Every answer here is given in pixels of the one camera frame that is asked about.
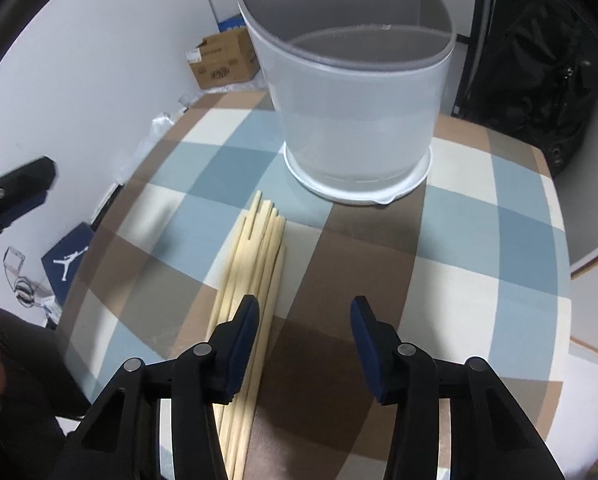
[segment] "translucent plastic bucket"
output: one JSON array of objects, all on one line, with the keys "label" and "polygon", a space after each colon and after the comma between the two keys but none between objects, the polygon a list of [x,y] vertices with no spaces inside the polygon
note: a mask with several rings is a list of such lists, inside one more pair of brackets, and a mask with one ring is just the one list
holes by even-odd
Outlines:
[{"label": "translucent plastic bucket", "polygon": [[442,0],[240,0],[313,191],[389,203],[425,179],[455,34]]}]

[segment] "black bag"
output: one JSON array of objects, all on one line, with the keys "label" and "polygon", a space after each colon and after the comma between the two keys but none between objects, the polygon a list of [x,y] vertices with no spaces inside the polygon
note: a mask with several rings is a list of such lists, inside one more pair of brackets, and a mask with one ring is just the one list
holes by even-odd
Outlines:
[{"label": "black bag", "polygon": [[537,146],[554,176],[598,94],[598,39],[565,0],[496,0],[460,116]]}]

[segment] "table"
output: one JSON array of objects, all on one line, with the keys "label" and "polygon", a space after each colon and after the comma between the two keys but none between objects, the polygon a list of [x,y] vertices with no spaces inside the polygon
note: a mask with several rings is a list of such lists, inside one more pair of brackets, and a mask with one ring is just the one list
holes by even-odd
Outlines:
[{"label": "table", "polygon": [[247,479],[383,476],[395,409],[364,384],[348,320],[358,294],[433,357],[486,358],[546,437],[564,378],[570,275],[541,153],[440,116],[427,182],[390,206],[360,207],[305,190],[282,143],[267,94],[213,94],[145,159],[96,232],[58,328],[84,393],[94,399],[126,358],[157,362],[203,340],[232,231],[261,189],[288,219],[287,251]]}]

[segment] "black pants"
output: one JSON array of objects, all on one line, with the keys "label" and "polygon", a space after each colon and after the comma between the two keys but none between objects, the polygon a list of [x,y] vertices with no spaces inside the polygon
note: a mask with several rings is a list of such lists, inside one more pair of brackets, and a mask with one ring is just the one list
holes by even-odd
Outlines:
[{"label": "black pants", "polygon": [[55,416],[77,420],[90,403],[63,364],[53,331],[0,309],[0,352],[0,440],[25,480],[46,480],[65,443]]}]

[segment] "chopstick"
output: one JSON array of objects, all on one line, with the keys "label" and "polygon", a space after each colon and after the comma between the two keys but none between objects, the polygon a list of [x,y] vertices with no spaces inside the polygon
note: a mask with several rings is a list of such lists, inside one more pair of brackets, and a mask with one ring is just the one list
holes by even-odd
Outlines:
[{"label": "chopstick", "polygon": [[227,267],[213,303],[207,337],[234,317],[245,294],[259,300],[260,323],[241,390],[227,406],[216,404],[215,422],[229,480],[241,480],[252,430],[254,407],[285,255],[285,218],[257,191],[248,213],[237,221]]}]

